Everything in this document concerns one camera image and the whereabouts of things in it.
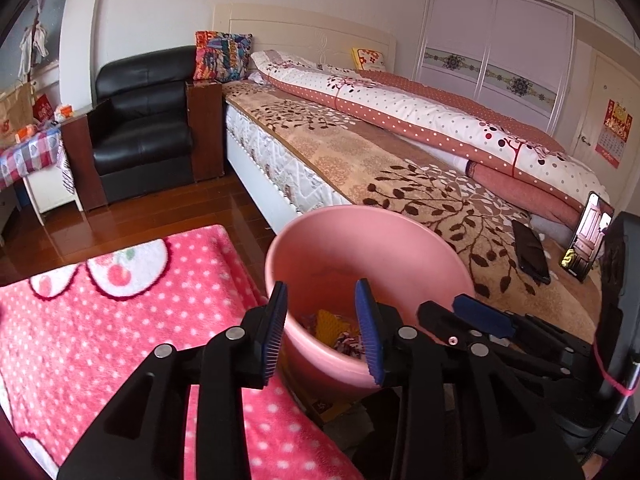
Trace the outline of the yellow plastic wrapper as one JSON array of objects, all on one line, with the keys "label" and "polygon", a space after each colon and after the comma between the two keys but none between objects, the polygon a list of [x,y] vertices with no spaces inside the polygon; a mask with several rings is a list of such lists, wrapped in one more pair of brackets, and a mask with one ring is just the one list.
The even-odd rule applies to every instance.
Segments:
[{"label": "yellow plastic wrapper", "polygon": [[348,318],[321,309],[311,324],[311,333],[322,344],[334,347],[342,337],[357,337],[359,330]]}]

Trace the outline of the printed snack wrapper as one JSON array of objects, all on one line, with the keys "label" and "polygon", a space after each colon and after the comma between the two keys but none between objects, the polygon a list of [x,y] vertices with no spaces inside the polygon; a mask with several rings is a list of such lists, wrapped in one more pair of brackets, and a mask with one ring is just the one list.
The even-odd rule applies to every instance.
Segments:
[{"label": "printed snack wrapper", "polygon": [[344,356],[362,360],[364,349],[360,334],[344,332],[338,335],[334,342],[333,349]]}]

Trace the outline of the pink plastic trash bucket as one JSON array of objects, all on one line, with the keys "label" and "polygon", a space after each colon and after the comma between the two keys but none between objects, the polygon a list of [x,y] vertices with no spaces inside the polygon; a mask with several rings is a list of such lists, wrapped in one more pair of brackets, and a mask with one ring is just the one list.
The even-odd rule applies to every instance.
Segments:
[{"label": "pink plastic trash bucket", "polygon": [[397,212],[372,206],[329,206],[288,222],[265,262],[268,288],[288,288],[282,373],[309,402],[356,401],[378,386],[366,362],[322,344],[306,329],[319,310],[355,318],[355,285],[364,278],[373,296],[395,307],[408,325],[432,300],[450,308],[473,295],[470,272],[435,232]]}]

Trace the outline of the pink polka dot blanket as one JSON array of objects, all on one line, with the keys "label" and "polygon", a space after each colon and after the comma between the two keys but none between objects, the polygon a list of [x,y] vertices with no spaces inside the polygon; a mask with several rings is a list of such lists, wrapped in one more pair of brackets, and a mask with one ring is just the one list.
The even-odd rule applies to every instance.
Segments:
[{"label": "pink polka dot blanket", "polygon": [[2,410],[30,455],[55,476],[155,347],[206,344],[262,300],[221,226],[4,286]]}]

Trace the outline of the phone on stand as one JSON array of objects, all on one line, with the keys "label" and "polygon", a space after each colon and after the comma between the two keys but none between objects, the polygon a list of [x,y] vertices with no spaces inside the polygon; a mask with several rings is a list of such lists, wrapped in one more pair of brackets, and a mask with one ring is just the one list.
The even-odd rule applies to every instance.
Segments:
[{"label": "phone on stand", "polygon": [[613,217],[614,208],[599,194],[591,191],[570,247],[560,261],[561,268],[581,283],[585,281],[597,259]]}]

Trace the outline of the white pink dotted duvet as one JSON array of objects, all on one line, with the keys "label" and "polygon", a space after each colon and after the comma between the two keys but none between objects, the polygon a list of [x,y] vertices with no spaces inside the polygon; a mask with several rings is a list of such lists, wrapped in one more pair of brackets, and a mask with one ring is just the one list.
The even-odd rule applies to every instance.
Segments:
[{"label": "white pink dotted duvet", "polygon": [[277,50],[250,57],[276,88],[384,129],[536,216],[576,226],[608,191],[555,140],[468,98],[401,76],[311,63]]}]

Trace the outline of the white side table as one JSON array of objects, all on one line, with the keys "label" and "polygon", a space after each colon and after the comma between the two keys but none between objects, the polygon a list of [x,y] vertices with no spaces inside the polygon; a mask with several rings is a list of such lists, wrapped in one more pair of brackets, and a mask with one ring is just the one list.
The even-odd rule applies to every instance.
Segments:
[{"label": "white side table", "polygon": [[4,229],[11,214],[28,206],[32,206],[37,220],[43,226],[49,212],[66,204],[74,204],[80,212],[84,211],[76,192],[65,187],[63,171],[55,165],[35,171],[2,188],[1,229]]}]

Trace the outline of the plaid tablecloth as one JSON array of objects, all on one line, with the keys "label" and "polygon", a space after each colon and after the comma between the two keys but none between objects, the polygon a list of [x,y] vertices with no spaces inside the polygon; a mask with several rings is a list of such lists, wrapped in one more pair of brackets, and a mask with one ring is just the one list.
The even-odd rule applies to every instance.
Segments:
[{"label": "plaid tablecloth", "polygon": [[29,174],[55,166],[62,171],[66,191],[75,193],[74,177],[68,164],[60,126],[38,131],[31,138],[7,148],[1,153],[0,162],[1,191]]}]

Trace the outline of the bed with brown leaf blanket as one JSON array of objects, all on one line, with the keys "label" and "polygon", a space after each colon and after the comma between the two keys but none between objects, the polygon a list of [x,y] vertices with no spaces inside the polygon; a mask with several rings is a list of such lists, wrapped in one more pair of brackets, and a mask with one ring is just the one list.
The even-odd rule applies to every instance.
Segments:
[{"label": "bed with brown leaf blanket", "polygon": [[578,282],[559,266],[560,245],[545,237],[551,282],[526,275],[511,226],[529,224],[526,212],[420,148],[270,84],[232,82],[222,95],[230,165],[274,232],[325,206],[403,214],[451,246],[480,300],[592,341],[601,310],[599,272]]}]

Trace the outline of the red box on table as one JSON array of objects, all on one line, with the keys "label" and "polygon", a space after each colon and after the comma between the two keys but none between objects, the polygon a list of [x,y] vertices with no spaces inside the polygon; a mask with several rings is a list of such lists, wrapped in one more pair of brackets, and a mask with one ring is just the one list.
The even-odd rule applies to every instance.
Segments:
[{"label": "red box on table", "polygon": [[32,114],[36,122],[47,122],[54,117],[54,109],[45,93],[36,97],[32,106]]}]

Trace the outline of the white wardrobe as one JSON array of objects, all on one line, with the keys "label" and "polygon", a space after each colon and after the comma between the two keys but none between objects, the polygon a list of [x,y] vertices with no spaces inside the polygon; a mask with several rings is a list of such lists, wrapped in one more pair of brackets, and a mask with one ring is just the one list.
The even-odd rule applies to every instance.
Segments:
[{"label": "white wardrobe", "polygon": [[608,102],[639,116],[639,36],[615,0],[426,0],[413,76],[580,152]]}]

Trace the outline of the colourful printed cushion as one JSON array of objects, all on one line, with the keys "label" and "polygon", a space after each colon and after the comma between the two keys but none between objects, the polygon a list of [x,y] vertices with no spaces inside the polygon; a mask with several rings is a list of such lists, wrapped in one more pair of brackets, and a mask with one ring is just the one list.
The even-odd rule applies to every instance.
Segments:
[{"label": "colourful printed cushion", "polygon": [[218,82],[244,79],[253,49],[252,34],[199,30],[195,33],[194,80]]}]

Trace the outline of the cream bed headboard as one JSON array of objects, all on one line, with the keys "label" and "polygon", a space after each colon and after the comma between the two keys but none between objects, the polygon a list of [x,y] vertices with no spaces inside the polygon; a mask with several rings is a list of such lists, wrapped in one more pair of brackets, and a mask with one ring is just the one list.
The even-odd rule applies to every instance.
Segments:
[{"label": "cream bed headboard", "polygon": [[217,3],[213,29],[251,34],[255,51],[278,50],[315,63],[352,68],[352,48],[381,52],[393,70],[396,39],[382,30],[318,12],[254,3]]}]

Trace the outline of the coat stand with clothes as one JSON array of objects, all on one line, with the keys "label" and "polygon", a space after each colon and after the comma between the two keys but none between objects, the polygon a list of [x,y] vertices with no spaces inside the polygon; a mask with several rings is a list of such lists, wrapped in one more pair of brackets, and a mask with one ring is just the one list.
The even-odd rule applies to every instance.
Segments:
[{"label": "coat stand with clothes", "polygon": [[36,0],[35,16],[32,24],[24,31],[21,43],[21,61],[18,66],[18,80],[29,82],[32,80],[32,69],[36,65],[37,56],[45,58],[48,55],[46,48],[47,31],[40,23],[40,14],[46,0]]}]

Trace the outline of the red wall calendar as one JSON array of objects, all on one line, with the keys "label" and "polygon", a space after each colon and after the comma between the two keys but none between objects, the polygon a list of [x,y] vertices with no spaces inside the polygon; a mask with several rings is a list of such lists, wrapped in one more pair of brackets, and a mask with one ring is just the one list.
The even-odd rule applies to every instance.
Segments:
[{"label": "red wall calendar", "polygon": [[633,120],[619,102],[608,101],[594,150],[614,168],[618,168],[622,162]]}]

